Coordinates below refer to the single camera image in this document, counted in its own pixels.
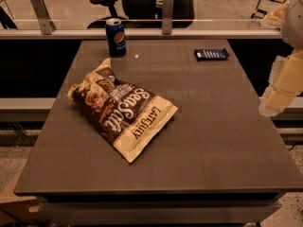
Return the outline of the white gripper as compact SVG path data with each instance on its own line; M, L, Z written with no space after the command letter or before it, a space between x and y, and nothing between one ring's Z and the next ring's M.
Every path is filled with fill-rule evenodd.
M282 37L293 48L303 48L303 0L291 0L286 8ZM272 117L282 113L303 92L303 51L295 51L287 58L277 56L268 81L258 111Z

